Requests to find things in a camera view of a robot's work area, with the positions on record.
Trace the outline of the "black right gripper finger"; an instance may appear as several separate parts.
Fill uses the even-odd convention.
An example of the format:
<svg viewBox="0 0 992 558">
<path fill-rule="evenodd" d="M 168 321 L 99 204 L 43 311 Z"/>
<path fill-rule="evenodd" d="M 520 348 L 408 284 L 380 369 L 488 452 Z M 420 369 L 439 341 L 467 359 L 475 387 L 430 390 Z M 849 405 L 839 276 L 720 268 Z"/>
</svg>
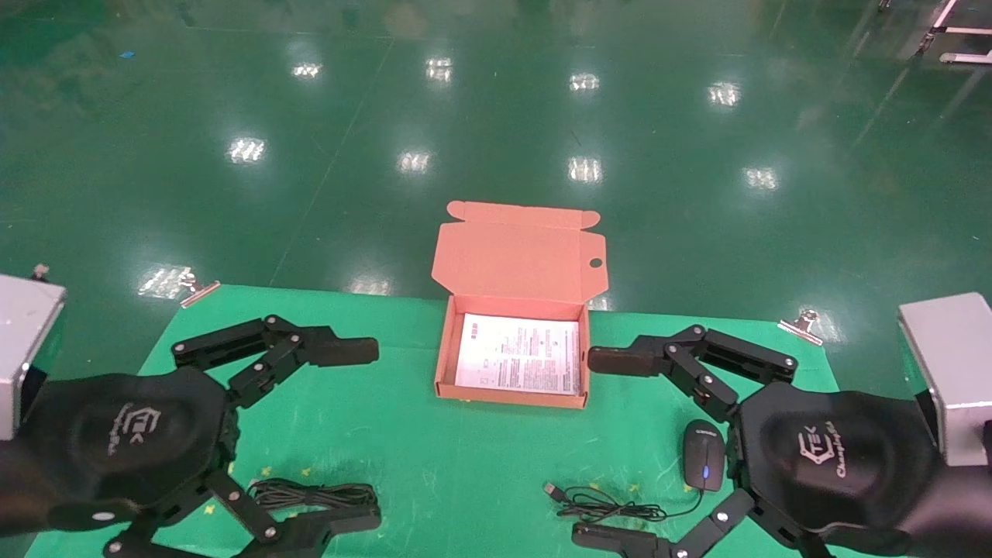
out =
<svg viewBox="0 0 992 558">
<path fill-rule="evenodd" d="M 749 516 L 801 557 L 822 557 L 822 538 L 816 533 L 822 528 L 822 494 L 809 490 L 736 490 L 677 541 L 580 522 L 573 527 L 573 542 L 621 557 L 705 557 Z"/>
<path fill-rule="evenodd" d="M 769 347 L 691 325 L 672 336 L 640 335 L 627 347 L 592 346 L 587 364 L 598 374 L 665 377 L 716 422 L 729 422 L 739 396 L 710 368 L 768 385 L 791 384 L 797 360 Z"/>
</svg>

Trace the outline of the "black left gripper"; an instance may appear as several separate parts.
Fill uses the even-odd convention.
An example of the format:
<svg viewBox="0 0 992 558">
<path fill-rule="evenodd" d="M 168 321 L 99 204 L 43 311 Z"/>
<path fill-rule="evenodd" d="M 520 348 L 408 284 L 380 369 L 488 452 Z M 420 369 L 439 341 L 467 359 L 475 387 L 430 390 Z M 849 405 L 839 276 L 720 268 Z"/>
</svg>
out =
<svg viewBox="0 0 992 558">
<path fill-rule="evenodd" d="M 230 474 L 212 473 L 230 460 L 238 436 L 231 404 L 250 408 L 305 365 L 365 365 L 379 354 L 376 339 L 266 315 L 175 343 L 174 363 L 196 370 L 51 381 L 22 424 L 22 530 L 130 522 L 106 543 L 106 557 L 192 557 L 153 536 L 184 506 L 213 497 L 252 536 L 240 557 L 322 557 L 334 537 L 379 527 L 379 506 L 277 522 Z M 228 395 L 203 374 L 248 357 Z"/>
</svg>

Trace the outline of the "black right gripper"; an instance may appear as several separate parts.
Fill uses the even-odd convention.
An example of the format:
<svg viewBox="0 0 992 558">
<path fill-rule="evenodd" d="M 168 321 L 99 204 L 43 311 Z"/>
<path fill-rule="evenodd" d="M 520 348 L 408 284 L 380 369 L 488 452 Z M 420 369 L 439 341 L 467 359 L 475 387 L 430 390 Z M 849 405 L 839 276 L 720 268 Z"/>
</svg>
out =
<svg viewBox="0 0 992 558">
<path fill-rule="evenodd" d="M 943 465 L 903 399 L 769 384 L 728 427 L 728 476 L 775 537 L 900 536 Z"/>
</svg>

